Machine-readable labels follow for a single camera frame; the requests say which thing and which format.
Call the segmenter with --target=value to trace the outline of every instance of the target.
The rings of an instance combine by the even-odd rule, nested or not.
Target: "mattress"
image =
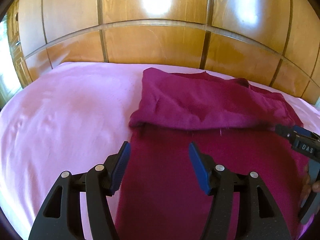
[[[138,109],[142,72],[149,67],[170,73],[203,72],[166,65],[67,62],[19,92],[0,112],[0,206],[23,239],[28,239],[37,212],[62,171],[87,172],[130,140],[129,118]],[[282,93],[304,127],[320,133],[316,108],[251,84]],[[113,220],[119,193],[108,197]],[[84,236],[90,240],[85,194],[80,198]]]

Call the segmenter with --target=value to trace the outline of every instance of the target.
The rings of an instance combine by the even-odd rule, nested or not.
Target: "metal pin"
[[[61,173],[61,177],[66,178],[70,175],[70,173],[68,171],[64,171],[63,173]]]
[[[102,164],[99,164],[95,167],[96,171],[102,171],[104,169],[104,166]]]
[[[218,164],[218,165],[216,166],[216,170],[217,170],[217,171],[224,171],[224,166]]]
[[[255,171],[250,172],[250,176],[253,177],[254,179],[259,177],[258,173],[256,173]]]

